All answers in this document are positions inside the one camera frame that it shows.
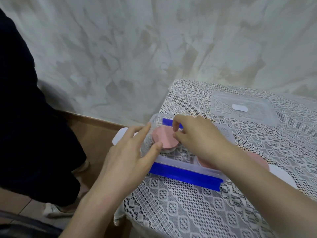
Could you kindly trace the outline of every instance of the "black pants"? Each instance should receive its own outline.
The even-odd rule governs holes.
[[[34,59],[0,10],[0,187],[59,206],[80,184],[71,173],[86,155],[37,87]]]

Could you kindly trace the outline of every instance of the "forearm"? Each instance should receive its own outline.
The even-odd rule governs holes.
[[[217,167],[241,190],[281,237],[312,237],[317,233],[317,203],[228,146]]]
[[[88,193],[80,202],[73,218],[60,238],[97,238],[103,237],[121,198],[110,192],[97,196]]]

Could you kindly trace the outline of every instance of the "finger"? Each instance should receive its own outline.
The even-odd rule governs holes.
[[[185,123],[186,123],[186,120],[187,117],[186,115],[180,115],[180,114],[177,114],[174,119],[173,119],[173,130],[174,132],[176,132],[178,129],[179,129],[179,124],[182,124],[182,126],[185,128]]]
[[[130,138],[134,136],[134,133],[139,132],[144,126],[131,126],[127,129],[121,140],[119,140],[117,145],[125,144]]]
[[[149,172],[149,170],[152,167],[152,164],[154,163],[155,159],[161,152],[162,147],[163,147],[162,142],[157,142],[153,144],[150,150],[148,151],[148,153],[143,158],[139,159],[138,167],[142,169],[142,172],[144,172],[145,174]]]
[[[149,132],[151,128],[151,123],[148,122],[147,125],[145,125],[143,127],[143,129],[141,129],[136,136],[133,137],[133,140],[135,140],[137,142],[138,145],[141,145],[142,142],[144,141],[147,133]]]
[[[173,137],[174,137],[177,141],[179,141],[179,142],[181,142],[183,145],[185,145],[186,140],[187,140],[186,134],[184,134],[184,133],[181,132],[181,131],[177,131],[177,132],[173,133]]]

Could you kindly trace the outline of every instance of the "wall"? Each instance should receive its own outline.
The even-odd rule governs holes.
[[[0,0],[55,108],[144,123],[175,79],[317,98],[317,0]]]

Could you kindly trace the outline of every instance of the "person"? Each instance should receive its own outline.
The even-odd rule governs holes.
[[[71,216],[88,168],[66,120],[37,87],[34,59],[0,9],[0,187],[46,203],[44,215]]]
[[[178,131],[179,124],[183,131]],[[129,128],[113,146],[91,190],[80,202],[60,238],[102,237],[116,208],[144,179],[160,153],[152,145],[140,158],[151,124]],[[174,137],[190,152],[221,170],[248,198],[279,237],[308,238],[317,234],[317,203],[253,161],[230,143],[210,120],[176,115]]]

